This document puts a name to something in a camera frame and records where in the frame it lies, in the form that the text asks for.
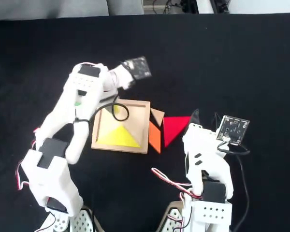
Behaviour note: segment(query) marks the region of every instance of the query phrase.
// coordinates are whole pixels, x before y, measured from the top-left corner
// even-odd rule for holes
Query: black tabletop
[[[114,68],[145,56],[152,78],[120,93],[150,101],[166,116],[201,111],[251,121],[243,157],[250,210],[241,230],[290,229],[290,14],[152,15],[0,22],[0,231],[31,232],[46,212],[28,187],[16,190],[15,167],[55,106],[73,66]],[[67,126],[57,136],[69,139]],[[93,150],[88,140],[72,180],[107,232],[154,231],[178,190],[155,177],[157,167],[186,181],[181,134],[161,154]],[[233,225],[246,199],[238,163]]]

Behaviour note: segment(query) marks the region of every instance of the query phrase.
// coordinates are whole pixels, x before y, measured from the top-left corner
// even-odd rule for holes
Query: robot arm
[[[127,60],[113,70],[103,64],[81,63],[73,68],[53,111],[35,130],[36,150],[30,149],[21,165],[38,204],[57,217],[74,217],[83,206],[71,180],[68,164],[76,164],[96,110],[113,102],[118,88],[128,89],[137,79],[150,77],[144,57]],[[73,123],[69,143],[52,137]]]
[[[37,150],[46,138],[52,138],[64,125],[73,123],[74,135],[65,158],[69,164],[76,164],[89,134],[88,121],[95,110],[111,102],[118,94],[117,88],[128,89],[133,82],[133,76],[123,65],[110,71],[102,64],[76,65],[55,108],[35,132]]]
[[[186,176],[192,191],[201,200],[184,194],[184,232],[229,232],[232,220],[233,184],[230,167],[224,156],[228,144],[239,145],[249,121],[224,116],[217,132],[190,123],[183,137]]]

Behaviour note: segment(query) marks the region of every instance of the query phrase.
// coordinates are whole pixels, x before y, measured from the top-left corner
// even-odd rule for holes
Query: circuit board
[[[240,145],[250,121],[225,115],[222,118],[217,139],[230,138],[229,143]]]

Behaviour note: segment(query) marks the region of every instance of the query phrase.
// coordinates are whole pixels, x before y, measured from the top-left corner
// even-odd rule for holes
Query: red triangle
[[[190,116],[185,117],[164,117],[163,132],[164,146],[167,147],[178,134],[186,127],[190,120]]]

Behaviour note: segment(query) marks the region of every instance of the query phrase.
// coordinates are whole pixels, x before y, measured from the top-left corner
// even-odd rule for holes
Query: gray fabric
[[[66,18],[106,15],[109,15],[106,0],[62,0],[58,17]]]
[[[107,0],[110,15],[143,15],[142,0]]]
[[[143,13],[141,0],[0,0],[0,20]]]

